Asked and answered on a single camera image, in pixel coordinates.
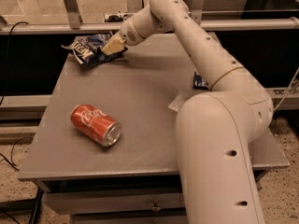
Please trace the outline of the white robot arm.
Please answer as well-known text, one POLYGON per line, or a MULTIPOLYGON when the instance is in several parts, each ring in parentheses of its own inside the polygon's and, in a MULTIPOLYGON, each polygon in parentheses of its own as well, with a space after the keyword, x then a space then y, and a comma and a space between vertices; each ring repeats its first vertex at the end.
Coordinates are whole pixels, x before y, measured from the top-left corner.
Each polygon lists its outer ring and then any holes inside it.
POLYGON ((206 92, 178 111, 178 169, 189 224, 265 224, 249 143, 266 132, 273 102, 259 81, 189 15, 183 0, 149 0, 103 48, 106 55, 171 30, 206 92))

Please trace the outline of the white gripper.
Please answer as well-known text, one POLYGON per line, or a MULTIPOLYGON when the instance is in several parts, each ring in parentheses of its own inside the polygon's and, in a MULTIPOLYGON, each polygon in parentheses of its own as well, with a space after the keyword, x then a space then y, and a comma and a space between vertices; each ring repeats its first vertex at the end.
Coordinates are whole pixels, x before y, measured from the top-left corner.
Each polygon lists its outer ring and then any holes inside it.
POLYGON ((107 56, 109 56, 125 49, 124 40, 128 46, 136 46, 140 44, 145 40, 145 37, 142 35, 144 24, 145 17, 139 13, 134 14, 121 25, 120 35, 122 39, 109 39, 108 42, 101 48, 101 50, 107 56))

